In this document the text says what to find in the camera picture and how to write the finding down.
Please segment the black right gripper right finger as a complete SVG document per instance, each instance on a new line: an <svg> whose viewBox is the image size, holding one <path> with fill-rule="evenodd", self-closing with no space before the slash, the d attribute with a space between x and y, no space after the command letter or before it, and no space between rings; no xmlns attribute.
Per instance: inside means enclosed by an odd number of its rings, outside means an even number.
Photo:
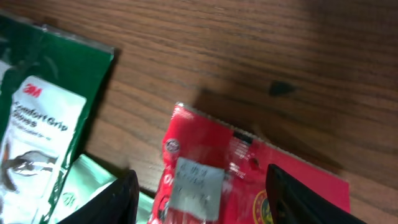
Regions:
<svg viewBox="0 0 398 224"><path fill-rule="evenodd" d="M266 192L275 224L364 224L275 164L268 165Z"/></svg>

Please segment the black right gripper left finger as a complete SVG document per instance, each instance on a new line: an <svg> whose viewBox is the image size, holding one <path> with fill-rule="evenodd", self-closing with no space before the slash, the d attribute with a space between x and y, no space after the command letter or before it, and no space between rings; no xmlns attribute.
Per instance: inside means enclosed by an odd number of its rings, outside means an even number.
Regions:
<svg viewBox="0 0 398 224"><path fill-rule="evenodd" d="M135 224L138 202L137 174L129 170L60 224Z"/></svg>

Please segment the light blue tissue pack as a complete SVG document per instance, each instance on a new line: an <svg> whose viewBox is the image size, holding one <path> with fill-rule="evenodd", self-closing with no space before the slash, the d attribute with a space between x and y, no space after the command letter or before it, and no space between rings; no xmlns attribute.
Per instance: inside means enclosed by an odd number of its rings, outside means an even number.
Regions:
<svg viewBox="0 0 398 224"><path fill-rule="evenodd" d="M82 154L69 170L60 198L49 219L49 223L60 223L61 220L87 204L116 179L121 177L116 177L94 160ZM135 224L147 223L149 221L153 202L153 198L139 191Z"/></svg>

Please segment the red snack bag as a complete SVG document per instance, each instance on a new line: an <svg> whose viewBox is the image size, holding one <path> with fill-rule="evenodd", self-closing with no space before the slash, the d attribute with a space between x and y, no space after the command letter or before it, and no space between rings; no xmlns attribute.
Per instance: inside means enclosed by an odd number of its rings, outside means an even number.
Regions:
<svg viewBox="0 0 398 224"><path fill-rule="evenodd" d="M164 171L149 223L223 223L235 177L253 140L178 102L162 141Z"/></svg>
<svg viewBox="0 0 398 224"><path fill-rule="evenodd" d="M229 142L228 171L221 196L220 223L272 223L266 193L269 164L275 164L333 205L351 211L349 184L280 149L251 138Z"/></svg>

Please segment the green white package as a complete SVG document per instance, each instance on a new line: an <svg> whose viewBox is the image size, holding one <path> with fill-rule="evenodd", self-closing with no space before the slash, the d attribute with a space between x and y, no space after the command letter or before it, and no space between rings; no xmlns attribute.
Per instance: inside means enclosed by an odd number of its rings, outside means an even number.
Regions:
<svg viewBox="0 0 398 224"><path fill-rule="evenodd" d="M47 223L114 59L111 46L1 12L1 222Z"/></svg>

